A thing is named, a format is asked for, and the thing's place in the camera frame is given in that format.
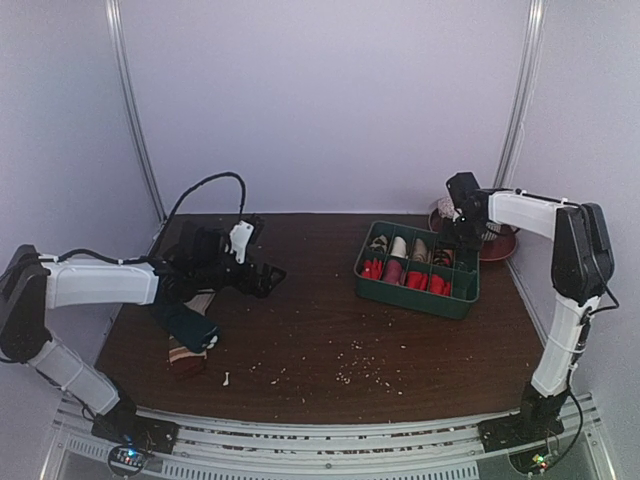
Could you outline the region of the red and beige sock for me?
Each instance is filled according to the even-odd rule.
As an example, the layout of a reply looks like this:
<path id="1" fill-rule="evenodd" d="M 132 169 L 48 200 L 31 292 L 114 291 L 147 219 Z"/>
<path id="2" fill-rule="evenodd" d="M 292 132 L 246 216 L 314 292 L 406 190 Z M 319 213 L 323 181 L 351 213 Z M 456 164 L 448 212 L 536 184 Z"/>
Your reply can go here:
<path id="1" fill-rule="evenodd" d="M 433 273 L 429 279 L 428 291 L 435 295 L 449 297 L 451 295 L 451 282 Z"/>

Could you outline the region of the green divided organizer tray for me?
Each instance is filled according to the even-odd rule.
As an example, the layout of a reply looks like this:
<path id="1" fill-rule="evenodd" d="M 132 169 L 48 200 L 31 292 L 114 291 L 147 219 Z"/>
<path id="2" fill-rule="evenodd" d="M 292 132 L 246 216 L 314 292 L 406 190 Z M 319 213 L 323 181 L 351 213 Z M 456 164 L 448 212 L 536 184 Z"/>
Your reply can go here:
<path id="1" fill-rule="evenodd" d="M 441 235 L 375 221 L 354 265 L 364 299 L 449 319 L 464 319 L 480 294 L 479 253 Z"/>

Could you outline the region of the black argyle sock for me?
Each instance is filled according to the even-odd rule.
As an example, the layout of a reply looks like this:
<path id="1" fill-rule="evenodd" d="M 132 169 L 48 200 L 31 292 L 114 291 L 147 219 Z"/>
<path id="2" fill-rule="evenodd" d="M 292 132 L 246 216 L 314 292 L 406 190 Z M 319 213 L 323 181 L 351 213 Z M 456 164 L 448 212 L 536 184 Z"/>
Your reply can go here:
<path id="1" fill-rule="evenodd" d="M 432 254 L 432 263 L 437 266 L 452 268 L 455 254 L 452 249 L 436 248 Z"/>

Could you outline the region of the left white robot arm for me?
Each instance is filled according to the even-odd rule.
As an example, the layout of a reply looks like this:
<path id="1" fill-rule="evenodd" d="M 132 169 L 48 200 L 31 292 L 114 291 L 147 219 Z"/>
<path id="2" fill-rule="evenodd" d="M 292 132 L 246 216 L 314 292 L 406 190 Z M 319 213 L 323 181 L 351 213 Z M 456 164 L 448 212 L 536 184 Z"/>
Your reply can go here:
<path id="1" fill-rule="evenodd" d="M 230 231 L 185 222 L 177 242 L 159 256 L 115 259 L 77 249 L 44 255 L 19 247 L 1 276 L 1 352 L 8 363 L 34 368 L 123 444 L 137 442 L 144 424 L 124 393 L 103 373 L 63 345 L 46 326 L 50 310 L 84 305 L 147 307 L 182 350 L 201 356 L 218 341 L 205 313 L 219 291 L 231 287 L 267 297 L 286 277 L 283 269 L 257 264 L 249 246 L 260 231 L 255 219 Z"/>

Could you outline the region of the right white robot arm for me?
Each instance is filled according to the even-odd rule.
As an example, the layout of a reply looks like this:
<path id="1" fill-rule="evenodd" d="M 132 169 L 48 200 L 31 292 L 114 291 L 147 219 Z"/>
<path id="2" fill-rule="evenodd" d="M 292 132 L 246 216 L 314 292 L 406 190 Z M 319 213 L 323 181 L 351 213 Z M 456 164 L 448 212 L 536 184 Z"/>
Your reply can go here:
<path id="1" fill-rule="evenodd" d="M 441 231 L 446 242 L 477 250 L 489 223 L 551 241 L 554 314 L 530 385 L 541 398 L 564 395 L 570 372 L 584 352 L 591 318 L 619 307 L 608 286 L 615 261 L 602 207 L 521 189 L 484 189 L 471 172 L 450 177 L 446 188 L 453 202 L 453 217 L 444 222 Z"/>

